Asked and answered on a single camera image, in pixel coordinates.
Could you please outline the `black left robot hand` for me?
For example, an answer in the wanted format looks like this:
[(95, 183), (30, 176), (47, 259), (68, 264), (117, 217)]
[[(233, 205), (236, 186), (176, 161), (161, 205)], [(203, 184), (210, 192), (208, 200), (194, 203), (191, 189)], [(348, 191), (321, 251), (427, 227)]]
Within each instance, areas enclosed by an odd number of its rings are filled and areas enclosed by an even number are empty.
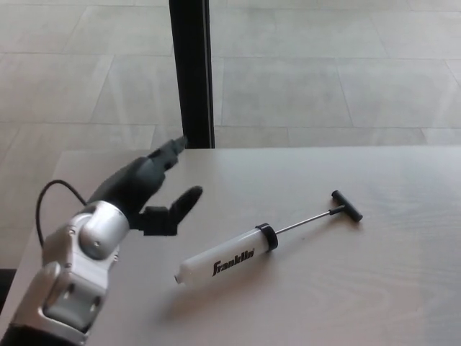
[(125, 215), (130, 228), (145, 236), (176, 236), (179, 224), (200, 199), (202, 187), (189, 188), (168, 208), (146, 203), (160, 190), (166, 172), (178, 163), (186, 146), (187, 138), (181, 136), (138, 157), (103, 181), (87, 203), (104, 201), (114, 205)]

